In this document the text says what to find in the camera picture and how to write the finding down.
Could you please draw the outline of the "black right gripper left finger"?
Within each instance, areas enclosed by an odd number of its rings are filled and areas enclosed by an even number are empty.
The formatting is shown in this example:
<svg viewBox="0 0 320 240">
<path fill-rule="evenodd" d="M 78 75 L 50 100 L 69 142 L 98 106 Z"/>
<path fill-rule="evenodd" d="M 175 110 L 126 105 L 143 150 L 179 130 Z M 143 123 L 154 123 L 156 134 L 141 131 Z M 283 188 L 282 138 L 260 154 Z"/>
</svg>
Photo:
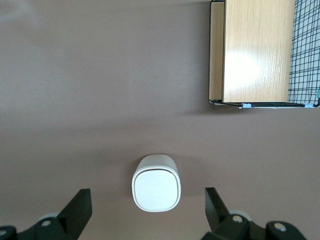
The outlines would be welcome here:
<svg viewBox="0 0 320 240">
<path fill-rule="evenodd" d="M 77 240 L 92 216 L 91 190 L 84 188 L 55 217 L 39 220 L 30 228 L 17 232 L 12 225 L 0 227 L 2 240 Z"/>
</svg>

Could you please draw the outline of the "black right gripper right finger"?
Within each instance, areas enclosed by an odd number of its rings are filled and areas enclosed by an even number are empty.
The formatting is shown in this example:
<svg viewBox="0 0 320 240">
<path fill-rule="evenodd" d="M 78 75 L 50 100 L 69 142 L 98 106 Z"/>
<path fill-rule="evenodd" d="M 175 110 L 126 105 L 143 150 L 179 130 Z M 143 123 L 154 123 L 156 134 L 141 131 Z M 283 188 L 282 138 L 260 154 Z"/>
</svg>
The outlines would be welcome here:
<svg viewBox="0 0 320 240">
<path fill-rule="evenodd" d="M 240 213 L 231 214 L 214 187 L 205 189 L 205 215 L 211 231 L 203 240 L 305 240 L 292 224 L 269 221 L 258 226 Z"/>
</svg>

